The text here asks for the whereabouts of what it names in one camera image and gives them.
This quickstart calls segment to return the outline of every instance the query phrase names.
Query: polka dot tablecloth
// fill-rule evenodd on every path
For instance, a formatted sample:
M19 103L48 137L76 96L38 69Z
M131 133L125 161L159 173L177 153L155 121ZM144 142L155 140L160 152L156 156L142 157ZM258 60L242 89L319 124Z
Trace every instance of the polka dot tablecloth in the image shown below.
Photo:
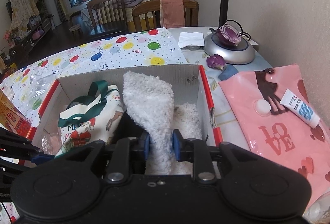
M38 108L46 93L33 100L32 109L24 111L25 103L30 99L31 75L64 77L111 68L185 63L172 34L161 28L98 40L51 55L11 74L0 84L0 89L4 84L12 86L15 92L13 104L36 127L39 124Z

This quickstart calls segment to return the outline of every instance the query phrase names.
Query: santa claus print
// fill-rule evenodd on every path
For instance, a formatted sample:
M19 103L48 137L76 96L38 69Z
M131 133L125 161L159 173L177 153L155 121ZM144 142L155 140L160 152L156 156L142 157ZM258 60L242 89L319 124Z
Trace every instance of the santa claus print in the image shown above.
M63 144L65 152L68 152L71 148L80 147L86 145L91 138L89 130L94 130L95 118L90 119L88 122L84 122L80 127L74 130L69 139Z

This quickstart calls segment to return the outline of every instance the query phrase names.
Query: cream tube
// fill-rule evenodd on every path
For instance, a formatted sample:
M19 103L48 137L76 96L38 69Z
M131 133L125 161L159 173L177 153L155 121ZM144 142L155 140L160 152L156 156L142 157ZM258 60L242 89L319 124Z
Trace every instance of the cream tube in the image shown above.
M298 98L289 89L285 91L280 104L287 107L312 128L315 128L320 121L320 117L316 115L313 109L305 104L303 100Z

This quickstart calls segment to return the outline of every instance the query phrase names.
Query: floor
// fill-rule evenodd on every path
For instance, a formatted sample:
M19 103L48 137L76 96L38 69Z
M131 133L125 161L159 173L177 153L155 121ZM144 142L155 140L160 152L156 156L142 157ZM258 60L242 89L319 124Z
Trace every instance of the floor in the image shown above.
M83 24L82 19L79 16L73 18L73 24L81 25L83 35L73 35L71 32L69 32L70 22L63 22L59 26L55 27L54 30L50 30L45 34L45 36L29 53L28 58L22 62L18 68L30 65L60 51L64 51L86 43L87 35L89 33L88 27Z

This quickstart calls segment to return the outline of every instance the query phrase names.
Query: tote bag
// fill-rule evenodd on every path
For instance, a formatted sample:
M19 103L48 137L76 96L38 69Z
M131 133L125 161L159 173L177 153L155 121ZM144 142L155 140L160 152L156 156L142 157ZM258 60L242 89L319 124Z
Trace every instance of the tote bag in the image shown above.
M117 86L108 86L106 81L93 82L87 96L74 99L60 114L58 126L63 144L56 156L96 140L109 145L123 112Z

